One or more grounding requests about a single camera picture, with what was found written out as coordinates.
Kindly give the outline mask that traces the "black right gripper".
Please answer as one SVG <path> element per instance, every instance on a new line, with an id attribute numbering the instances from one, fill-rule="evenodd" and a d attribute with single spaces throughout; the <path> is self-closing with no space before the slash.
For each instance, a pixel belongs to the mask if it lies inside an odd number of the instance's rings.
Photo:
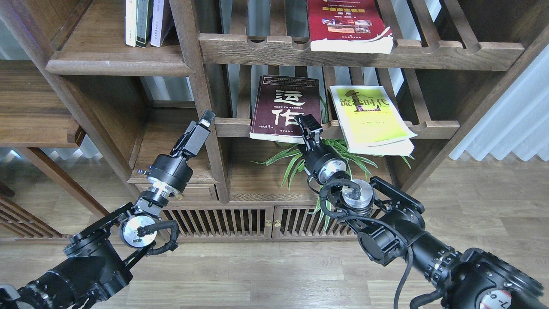
<path id="1" fill-rule="evenodd" d="M 298 125 L 303 131 L 304 145 L 299 149 L 305 161 L 305 170 L 320 185 L 324 185 L 337 172 L 346 172 L 347 161 L 332 146 L 321 141 L 323 128 L 312 114 L 298 115 Z"/>

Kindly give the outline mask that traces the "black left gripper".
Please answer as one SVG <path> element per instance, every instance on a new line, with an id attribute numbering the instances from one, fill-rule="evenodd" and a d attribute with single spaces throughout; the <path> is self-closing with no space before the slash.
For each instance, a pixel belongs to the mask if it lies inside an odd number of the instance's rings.
<path id="1" fill-rule="evenodd" d="M 204 111 L 198 122 L 191 121 L 170 154 L 157 156 L 149 172 L 139 170 L 140 173 L 147 174 L 151 183 L 147 190 L 141 192 L 140 198 L 150 202 L 167 202 L 167 198 L 180 195 L 184 191 L 193 174 L 187 161 L 199 153 L 210 134 L 209 128 L 215 117 L 214 112 Z"/>

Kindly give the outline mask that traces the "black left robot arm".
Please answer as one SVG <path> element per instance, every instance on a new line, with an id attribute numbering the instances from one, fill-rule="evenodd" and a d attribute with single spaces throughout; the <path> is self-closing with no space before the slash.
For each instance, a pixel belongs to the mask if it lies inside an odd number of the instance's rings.
<path id="1" fill-rule="evenodd" d="M 88 309 L 129 285 L 131 268 L 144 256 L 177 248 L 175 220 L 162 221 L 169 198 L 181 194 L 192 176 L 187 162 L 198 155 L 215 115 L 205 111 L 191 121 L 169 154 L 159 155 L 143 171 L 151 186 L 136 203 L 121 206 L 77 233 L 63 250 L 66 260 L 16 289 L 1 285 L 3 309 Z"/>

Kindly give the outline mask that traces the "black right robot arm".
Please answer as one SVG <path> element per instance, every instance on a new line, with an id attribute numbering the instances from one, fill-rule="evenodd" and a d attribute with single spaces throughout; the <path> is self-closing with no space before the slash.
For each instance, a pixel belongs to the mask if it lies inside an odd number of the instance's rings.
<path id="1" fill-rule="evenodd" d="M 299 149 L 305 170 L 321 185 L 321 210 L 339 224 L 351 227 L 373 262 L 383 266 L 404 258 L 407 268 L 397 288 L 394 308 L 411 268 L 431 282 L 434 291 L 410 302 L 417 309 L 441 300 L 446 309 L 544 309 L 543 286 L 535 279 L 479 248 L 465 253 L 427 232 L 423 205 L 374 176 L 352 180 L 347 163 L 321 141 L 323 131 L 314 116 L 298 115 L 304 144 Z"/>

